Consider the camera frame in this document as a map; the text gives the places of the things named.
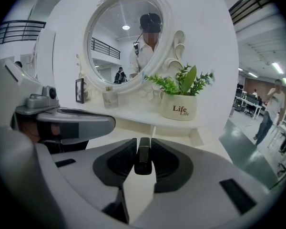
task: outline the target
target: black metal railing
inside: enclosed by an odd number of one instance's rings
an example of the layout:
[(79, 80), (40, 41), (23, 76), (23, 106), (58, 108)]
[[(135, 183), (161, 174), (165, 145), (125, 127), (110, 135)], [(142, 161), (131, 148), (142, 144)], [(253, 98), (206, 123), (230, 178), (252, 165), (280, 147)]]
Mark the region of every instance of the black metal railing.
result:
[(255, 11), (262, 9), (270, 2), (270, 0), (239, 0), (229, 9), (233, 24), (237, 24), (239, 21), (248, 17)]
[(96, 52), (101, 52), (106, 55), (112, 56), (116, 59), (120, 59), (120, 51), (113, 48), (112, 46), (103, 43), (100, 40), (97, 40), (92, 37), (91, 39), (91, 50), (94, 50)]
[(16, 41), (35, 41), (44, 28), (42, 21), (5, 21), (0, 25), (0, 44)]

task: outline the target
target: mirror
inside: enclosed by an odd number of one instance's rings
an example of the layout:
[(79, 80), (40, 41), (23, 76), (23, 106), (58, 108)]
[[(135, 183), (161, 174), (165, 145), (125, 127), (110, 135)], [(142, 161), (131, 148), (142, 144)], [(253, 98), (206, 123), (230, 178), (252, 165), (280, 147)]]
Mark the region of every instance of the mirror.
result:
[(92, 24), (90, 62), (105, 82), (125, 84), (149, 65), (157, 52), (162, 15), (149, 0), (120, 0)]

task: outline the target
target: green plant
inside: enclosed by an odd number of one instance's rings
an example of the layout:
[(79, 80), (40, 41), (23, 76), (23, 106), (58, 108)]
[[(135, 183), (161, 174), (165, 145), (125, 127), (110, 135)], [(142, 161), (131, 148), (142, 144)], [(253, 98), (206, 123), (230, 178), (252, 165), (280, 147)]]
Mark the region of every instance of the green plant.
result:
[(167, 94), (189, 96), (195, 96), (199, 94), (206, 85), (212, 85), (210, 80), (215, 81), (214, 72), (205, 75), (201, 73), (200, 77), (198, 77), (196, 65), (192, 67), (188, 64), (182, 67), (176, 74), (176, 82), (170, 77), (162, 78), (157, 74), (155, 76), (146, 75), (145, 78), (153, 81)]

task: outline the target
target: white ornate mirror frame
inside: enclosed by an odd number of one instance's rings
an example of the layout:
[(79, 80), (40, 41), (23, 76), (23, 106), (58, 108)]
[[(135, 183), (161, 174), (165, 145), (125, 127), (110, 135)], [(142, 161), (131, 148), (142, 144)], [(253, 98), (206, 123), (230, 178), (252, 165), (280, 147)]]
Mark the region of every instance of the white ornate mirror frame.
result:
[(94, 63), (91, 56), (90, 44), (92, 31), (96, 25), (96, 22), (101, 17), (101, 15), (112, 5), (117, 3), (120, 0), (101, 0), (98, 8), (93, 13), (90, 18), (82, 40), (83, 55), (82, 59), (82, 70), (84, 71), (85, 76), (89, 79), (94, 87), (100, 91), (104, 91), (105, 87), (110, 85), (113, 86), (113, 89), (120, 94), (126, 94), (133, 92), (140, 88), (144, 82), (145, 75), (152, 75), (159, 71), (163, 63), (168, 57), (168, 54), (171, 50), (175, 29), (174, 29), (174, 18), (170, 5), (166, 0), (149, 0), (153, 2), (161, 11), (163, 18), (163, 30), (161, 35), (161, 40), (155, 54), (152, 56), (150, 62), (146, 66), (145, 70), (139, 74), (137, 77), (133, 78), (131, 81), (125, 84), (110, 84), (101, 79), (94, 69)]

